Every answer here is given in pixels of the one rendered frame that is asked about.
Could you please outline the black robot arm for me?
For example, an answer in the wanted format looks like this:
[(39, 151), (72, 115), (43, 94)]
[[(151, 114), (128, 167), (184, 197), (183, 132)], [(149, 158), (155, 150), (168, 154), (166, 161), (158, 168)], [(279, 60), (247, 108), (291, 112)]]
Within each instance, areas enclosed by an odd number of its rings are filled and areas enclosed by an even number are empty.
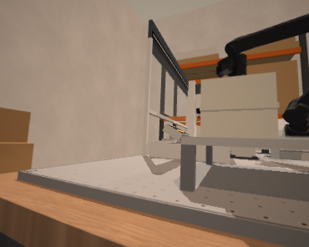
[[(225, 52), (228, 56), (218, 62), (216, 74), (219, 78), (228, 74), (229, 77), (244, 74), (246, 55), (242, 52), (304, 33), (309, 33), (309, 13), (238, 37), (239, 39), (235, 38), (226, 44)], [(289, 123), (285, 124), (286, 136), (309, 136), (309, 89), (300, 98), (295, 98), (288, 104), (283, 118)]]

